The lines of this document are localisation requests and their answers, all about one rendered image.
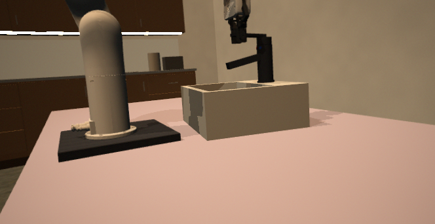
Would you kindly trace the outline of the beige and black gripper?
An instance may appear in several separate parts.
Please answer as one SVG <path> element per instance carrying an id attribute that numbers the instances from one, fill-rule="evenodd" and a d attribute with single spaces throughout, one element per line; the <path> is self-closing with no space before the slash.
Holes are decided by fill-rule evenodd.
<path id="1" fill-rule="evenodd" d="M 250 16 L 250 0 L 223 0 L 223 8 L 224 19 L 228 20 L 231 33 L 236 33 L 236 37 L 231 37 L 231 43 L 247 42 L 246 28 Z"/>

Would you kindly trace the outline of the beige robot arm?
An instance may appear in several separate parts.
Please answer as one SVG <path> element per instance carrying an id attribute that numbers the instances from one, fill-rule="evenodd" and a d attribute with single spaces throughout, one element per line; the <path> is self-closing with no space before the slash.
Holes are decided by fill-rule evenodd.
<path id="1" fill-rule="evenodd" d="M 108 140 L 137 132 L 130 125 L 123 37 L 105 0 L 66 0 L 79 28 L 90 119 L 72 124 L 89 140 Z"/>

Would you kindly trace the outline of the tan rectangular basin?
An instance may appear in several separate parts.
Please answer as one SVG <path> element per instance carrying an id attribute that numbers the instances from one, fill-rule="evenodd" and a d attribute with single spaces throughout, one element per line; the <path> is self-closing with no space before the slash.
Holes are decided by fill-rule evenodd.
<path id="1" fill-rule="evenodd" d="M 207 141 L 310 127 L 308 83 L 257 81 L 181 86 L 183 120 Z"/>

